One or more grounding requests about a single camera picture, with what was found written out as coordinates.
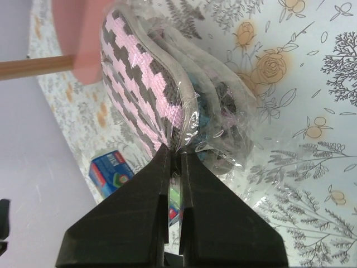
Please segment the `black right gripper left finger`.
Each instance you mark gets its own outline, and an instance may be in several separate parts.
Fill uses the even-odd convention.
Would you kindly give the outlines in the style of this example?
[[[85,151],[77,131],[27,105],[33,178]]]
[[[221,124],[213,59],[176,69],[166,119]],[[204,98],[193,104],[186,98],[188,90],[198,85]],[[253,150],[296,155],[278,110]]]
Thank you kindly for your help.
[[[64,234],[56,267],[163,267],[170,150],[153,159]]]

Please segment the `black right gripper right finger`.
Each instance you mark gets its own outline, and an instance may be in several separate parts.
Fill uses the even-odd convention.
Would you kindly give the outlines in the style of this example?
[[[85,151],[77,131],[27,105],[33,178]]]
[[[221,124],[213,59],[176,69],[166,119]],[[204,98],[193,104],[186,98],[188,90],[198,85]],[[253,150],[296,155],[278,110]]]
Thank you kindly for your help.
[[[180,160],[184,267],[288,267],[281,235],[195,154]]]

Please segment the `striped pink sponge pack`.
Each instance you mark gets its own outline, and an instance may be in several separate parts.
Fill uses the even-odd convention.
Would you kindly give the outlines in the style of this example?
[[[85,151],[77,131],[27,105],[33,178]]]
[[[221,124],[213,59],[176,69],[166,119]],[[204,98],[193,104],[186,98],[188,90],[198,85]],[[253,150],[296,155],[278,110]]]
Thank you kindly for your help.
[[[144,2],[117,1],[100,29],[103,86],[142,155],[194,153],[244,201],[258,153],[258,101],[231,69]]]

